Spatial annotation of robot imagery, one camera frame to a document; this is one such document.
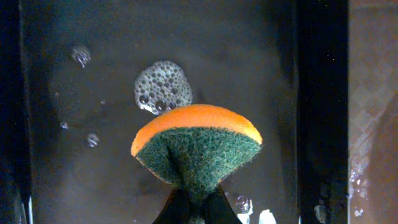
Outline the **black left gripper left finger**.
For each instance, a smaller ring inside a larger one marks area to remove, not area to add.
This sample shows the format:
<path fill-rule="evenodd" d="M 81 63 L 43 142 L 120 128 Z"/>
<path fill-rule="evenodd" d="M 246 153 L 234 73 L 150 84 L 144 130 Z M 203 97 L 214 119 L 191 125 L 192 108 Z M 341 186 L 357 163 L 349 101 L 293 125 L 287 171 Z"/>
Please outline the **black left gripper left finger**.
<path fill-rule="evenodd" d="M 185 224 L 190 218 L 190 199 L 182 189 L 173 189 L 152 224 Z"/>

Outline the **green and orange sponge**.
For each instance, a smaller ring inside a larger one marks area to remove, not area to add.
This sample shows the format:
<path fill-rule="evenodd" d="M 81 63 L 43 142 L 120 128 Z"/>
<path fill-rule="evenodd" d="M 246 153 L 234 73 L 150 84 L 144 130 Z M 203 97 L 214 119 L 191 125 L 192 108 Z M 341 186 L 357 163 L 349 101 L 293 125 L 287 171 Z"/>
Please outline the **green and orange sponge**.
<path fill-rule="evenodd" d="M 184 106 L 141 128 L 131 155 L 190 199 L 187 223 L 205 223 L 204 202 L 221 182 L 255 157 L 262 136 L 244 116 L 205 104 Z"/>

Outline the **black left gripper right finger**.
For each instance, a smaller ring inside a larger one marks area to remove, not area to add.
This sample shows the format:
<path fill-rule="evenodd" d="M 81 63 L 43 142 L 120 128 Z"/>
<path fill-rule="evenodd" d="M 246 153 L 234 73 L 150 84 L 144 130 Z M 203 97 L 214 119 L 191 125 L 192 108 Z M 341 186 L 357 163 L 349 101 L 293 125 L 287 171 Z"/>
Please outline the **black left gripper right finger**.
<path fill-rule="evenodd" d="M 204 202 L 204 220 L 206 224 L 241 224 L 221 185 Z"/>

